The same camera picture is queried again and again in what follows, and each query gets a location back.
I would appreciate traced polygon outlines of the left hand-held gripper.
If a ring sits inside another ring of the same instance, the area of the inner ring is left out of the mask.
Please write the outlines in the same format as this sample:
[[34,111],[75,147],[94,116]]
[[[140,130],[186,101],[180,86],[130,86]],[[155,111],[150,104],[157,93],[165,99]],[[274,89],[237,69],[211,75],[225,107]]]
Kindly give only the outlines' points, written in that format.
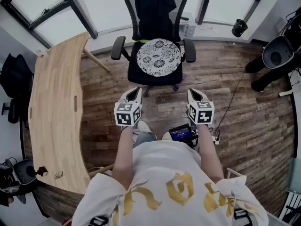
[[114,116],[117,126],[134,126],[140,119],[142,112],[142,92],[141,87],[134,87],[124,92],[120,102],[115,103]]

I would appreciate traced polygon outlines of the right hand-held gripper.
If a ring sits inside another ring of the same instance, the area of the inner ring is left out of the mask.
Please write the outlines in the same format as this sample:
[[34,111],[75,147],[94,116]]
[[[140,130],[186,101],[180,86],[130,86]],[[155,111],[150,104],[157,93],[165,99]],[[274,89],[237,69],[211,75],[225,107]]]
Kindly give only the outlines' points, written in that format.
[[196,125],[212,124],[214,118],[214,104],[207,96],[197,89],[188,89],[188,118]]

